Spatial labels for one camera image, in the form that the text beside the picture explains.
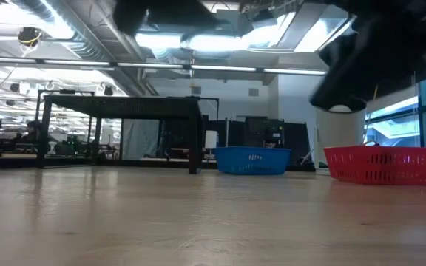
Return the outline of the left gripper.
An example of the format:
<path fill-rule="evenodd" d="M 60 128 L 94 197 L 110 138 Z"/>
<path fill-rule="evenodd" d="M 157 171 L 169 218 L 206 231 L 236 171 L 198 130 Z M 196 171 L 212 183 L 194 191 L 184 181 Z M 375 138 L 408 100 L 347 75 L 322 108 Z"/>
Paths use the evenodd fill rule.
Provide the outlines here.
<path fill-rule="evenodd" d="M 216 17 L 201 0 L 115 0 L 112 17 L 117 29 L 131 36 L 136 35 L 144 24 L 190 27 L 190 31 L 181 36 L 181 41 L 229 23 Z"/>

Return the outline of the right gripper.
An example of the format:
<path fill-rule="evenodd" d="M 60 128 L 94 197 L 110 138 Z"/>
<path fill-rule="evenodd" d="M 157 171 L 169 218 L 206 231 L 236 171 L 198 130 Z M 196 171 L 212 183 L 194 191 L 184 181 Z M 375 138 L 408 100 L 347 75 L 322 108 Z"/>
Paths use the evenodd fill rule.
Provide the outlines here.
<path fill-rule="evenodd" d="M 426 55 L 426 3 L 358 3 L 356 33 L 319 51 L 328 71 L 311 105 L 330 109 L 410 72 Z"/>

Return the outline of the long ceiling light bar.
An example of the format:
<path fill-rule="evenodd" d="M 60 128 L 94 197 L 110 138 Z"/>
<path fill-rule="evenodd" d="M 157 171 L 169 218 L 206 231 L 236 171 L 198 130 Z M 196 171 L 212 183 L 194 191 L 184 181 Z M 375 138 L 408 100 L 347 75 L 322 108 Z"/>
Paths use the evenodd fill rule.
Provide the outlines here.
<path fill-rule="evenodd" d="M 170 70 L 206 70 L 224 72 L 250 72 L 261 74 L 280 75 L 313 75 L 323 76 L 326 71 L 315 69 L 279 69 L 271 67 L 247 67 L 247 66 L 214 66 L 201 64 L 159 64 L 138 62 L 113 62 L 113 61 L 74 61 L 65 59 L 42 58 L 8 58 L 0 57 L 0 64 L 37 64 L 68 67 L 95 67 L 99 69 L 113 68 L 143 68 L 143 69 L 170 69 Z"/>

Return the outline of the white cup with black rim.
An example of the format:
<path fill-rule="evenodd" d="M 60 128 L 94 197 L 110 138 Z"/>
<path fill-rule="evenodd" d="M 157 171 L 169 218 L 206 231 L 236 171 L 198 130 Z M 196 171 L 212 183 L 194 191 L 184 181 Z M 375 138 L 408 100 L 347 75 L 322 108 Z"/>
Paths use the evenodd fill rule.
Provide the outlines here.
<path fill-rule="evenodd" d="M 314 110 L 314 167 L 320 174 L 329 175 L 329 170 L 320 165 L 328 166 L 324 148 L 363 144 L 366 106 L 357 110 L 345 105 L 333 106 L 329 110 L 315 107 Z"/>

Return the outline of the large glass window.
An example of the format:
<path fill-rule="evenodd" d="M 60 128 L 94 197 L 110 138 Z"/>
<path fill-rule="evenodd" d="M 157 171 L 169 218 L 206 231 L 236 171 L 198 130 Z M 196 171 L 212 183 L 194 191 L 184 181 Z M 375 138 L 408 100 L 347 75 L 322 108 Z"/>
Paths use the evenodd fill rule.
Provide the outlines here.
<path fill-rule="evenodd" d="M 426 79 L 368 103 L 366 140 L 382 146 L 426 147 Z"/>

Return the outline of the black partition screen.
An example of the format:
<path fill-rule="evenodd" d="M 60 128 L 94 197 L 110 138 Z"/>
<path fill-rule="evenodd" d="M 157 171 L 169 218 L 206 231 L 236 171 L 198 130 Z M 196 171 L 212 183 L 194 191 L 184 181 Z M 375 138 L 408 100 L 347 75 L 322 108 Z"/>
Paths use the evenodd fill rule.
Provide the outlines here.
<path fill-rule="evenodd" d="M 290 165 L 299 165 L 311 150 L 306 123 L 286 123 L 267 117 L 246 117 L 244 121 L 209 122 L 209 130 L 217 131 L 218 145 L 263 147 L 266 139 L 275 139 L 277 148 L 291 150 Z"/>

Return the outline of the red plastic basket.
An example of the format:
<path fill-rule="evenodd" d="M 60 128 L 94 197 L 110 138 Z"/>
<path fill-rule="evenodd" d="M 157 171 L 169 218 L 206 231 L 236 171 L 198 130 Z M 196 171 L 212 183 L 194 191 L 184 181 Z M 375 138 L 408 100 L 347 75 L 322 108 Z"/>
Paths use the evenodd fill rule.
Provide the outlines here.
<path fill-rule="evenodd" d="M 363 185 L 426 185 L 426 147 L 324 149 L 334 179 Z"/>

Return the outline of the white lamp shade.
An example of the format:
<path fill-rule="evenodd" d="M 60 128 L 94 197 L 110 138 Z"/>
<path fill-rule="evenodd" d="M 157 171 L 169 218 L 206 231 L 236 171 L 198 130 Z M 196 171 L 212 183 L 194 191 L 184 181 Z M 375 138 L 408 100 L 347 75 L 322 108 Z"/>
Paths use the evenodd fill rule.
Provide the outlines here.
<path fill-rule="evenodd" d="M 218 142 L 218 133 L 213 130 L 206 130 L 205 134 L 205 148 L 206 149 L 215 149 Z"/>

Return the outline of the grey curtain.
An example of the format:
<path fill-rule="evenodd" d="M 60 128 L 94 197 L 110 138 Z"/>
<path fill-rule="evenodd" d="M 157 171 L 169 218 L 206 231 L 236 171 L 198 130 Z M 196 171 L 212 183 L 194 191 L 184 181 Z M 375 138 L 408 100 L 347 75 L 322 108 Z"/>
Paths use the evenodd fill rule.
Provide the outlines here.
<path fill-rule="evenodd" d="M 140 160 L 154 157 L 158 149 L 159 120 L 123 120 L 122 158 Z"/>

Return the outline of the blue plastic basket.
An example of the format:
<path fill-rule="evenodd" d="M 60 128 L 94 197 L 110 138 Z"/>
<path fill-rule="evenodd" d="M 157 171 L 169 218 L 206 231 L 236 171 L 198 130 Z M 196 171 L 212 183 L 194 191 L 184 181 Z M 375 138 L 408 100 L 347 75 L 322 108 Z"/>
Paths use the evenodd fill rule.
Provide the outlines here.
<path fill-rule="evenodd" d="M 229 146 L 214 154 L 218 171 L 236 175 L 284 174 L 291 159 L 291 150 L 281 148 Z"/>

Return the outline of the black aluminium table frame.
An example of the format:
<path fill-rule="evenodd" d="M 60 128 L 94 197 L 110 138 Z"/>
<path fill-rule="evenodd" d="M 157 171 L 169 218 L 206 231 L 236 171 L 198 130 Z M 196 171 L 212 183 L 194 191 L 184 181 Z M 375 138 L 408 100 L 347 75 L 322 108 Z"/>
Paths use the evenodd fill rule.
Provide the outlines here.
<path fill-rule="evenodd" d="M 86 158 L 49 158 L 44 160 L 44 168 L 75 166 L 119 166 L 143 168 L 189 168 L 189 161 L 166 160 L 100 160 L 93 162 Z M 0 157 L 0 168 L 37 168 L 38 160 L 29 157 Z"/>

